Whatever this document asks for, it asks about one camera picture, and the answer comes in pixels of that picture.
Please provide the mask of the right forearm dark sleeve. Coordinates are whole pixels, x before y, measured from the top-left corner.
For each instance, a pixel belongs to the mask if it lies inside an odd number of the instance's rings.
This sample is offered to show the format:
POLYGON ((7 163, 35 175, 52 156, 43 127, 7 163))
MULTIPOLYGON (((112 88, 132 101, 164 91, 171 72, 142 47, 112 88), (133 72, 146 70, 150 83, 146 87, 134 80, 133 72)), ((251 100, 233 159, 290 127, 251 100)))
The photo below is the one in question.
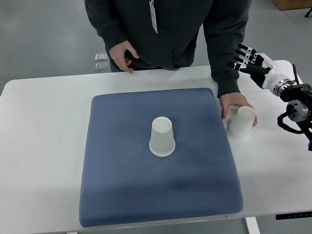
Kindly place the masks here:
POLYGON ((128 40, 120 29, 119 16, 113 0, 85 0, 84 2, 88 19, 108 50, 128 40))

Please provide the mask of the white robotic hand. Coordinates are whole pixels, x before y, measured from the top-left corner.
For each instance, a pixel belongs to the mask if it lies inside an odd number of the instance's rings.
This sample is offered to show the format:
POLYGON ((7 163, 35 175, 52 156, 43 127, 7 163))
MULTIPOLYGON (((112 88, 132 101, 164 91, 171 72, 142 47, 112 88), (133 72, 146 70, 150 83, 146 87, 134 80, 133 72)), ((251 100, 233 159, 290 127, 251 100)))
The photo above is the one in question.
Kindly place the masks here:
POLYGON ((229 67, 243 73, 263 73, 251 75, 251 79, 262 89, 284 89, 290 86, 290 79, 281 73, 280 67, 267 55, 243 44, 238 47, 245 52, 235 52, 243 57, 234 57, 237 62, 227 62, 229 67))

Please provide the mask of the person's left hand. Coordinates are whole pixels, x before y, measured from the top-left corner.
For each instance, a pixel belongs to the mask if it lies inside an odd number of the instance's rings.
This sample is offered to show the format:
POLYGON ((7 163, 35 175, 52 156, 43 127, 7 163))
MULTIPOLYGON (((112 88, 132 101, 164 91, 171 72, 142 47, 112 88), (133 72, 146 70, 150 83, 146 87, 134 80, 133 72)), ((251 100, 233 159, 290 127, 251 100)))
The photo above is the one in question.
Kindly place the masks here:
POLYGON ((241 93, 229 93, 219 97, 221 104, 221 118, 226 119, 230 106, 243 107, 248 106, 254 108, 241 93))

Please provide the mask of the left forearm dark sleeve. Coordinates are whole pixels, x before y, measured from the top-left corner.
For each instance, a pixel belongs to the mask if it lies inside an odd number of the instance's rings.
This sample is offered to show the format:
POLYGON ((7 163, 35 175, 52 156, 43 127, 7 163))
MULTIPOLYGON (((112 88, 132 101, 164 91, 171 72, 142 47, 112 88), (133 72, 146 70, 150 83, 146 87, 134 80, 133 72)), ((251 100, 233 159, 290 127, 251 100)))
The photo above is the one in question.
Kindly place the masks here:
POLYGON ((211 76, 218 85, 218 98, 240 92, 237 84, 238 72, 227 63, 233 61, 235 50, 244 39, 246 24, 246 19, 216 20, 209 17, 203 22, 211 76))

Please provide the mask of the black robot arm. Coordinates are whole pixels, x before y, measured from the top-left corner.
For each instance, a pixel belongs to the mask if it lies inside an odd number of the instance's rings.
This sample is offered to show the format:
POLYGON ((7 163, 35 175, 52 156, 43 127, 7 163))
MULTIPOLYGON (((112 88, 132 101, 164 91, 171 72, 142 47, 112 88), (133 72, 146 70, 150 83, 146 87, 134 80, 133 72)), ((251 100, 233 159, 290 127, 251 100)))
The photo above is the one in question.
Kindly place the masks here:
POLYGON ((227 65, 250 75, 261 89, 287 103, 285 113, 277 118, 277 125, 287 132, 304 134, 308 140, 308 150, 312 150, 312 87, 299 83, 295 65, 292 66, 294 79, 282 74, 280 67, 266 54, 243 44, 235 50, 235 62, 227 65))

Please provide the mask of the person's right hand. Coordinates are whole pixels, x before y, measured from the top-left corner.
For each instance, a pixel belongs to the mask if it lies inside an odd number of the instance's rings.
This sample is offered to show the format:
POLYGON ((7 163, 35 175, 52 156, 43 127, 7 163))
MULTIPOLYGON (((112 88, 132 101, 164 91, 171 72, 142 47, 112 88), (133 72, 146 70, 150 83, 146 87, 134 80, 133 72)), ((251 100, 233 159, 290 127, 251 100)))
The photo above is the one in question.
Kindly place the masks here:
POLYGON ((125 57, 126 52, 130 52, 135 59, 139 59, 137 51, 127 40, 115 45, 109 50, 109 54, 118 68, 124 72, 132 74, 134 69, 129 67, 132 61, 125 57))

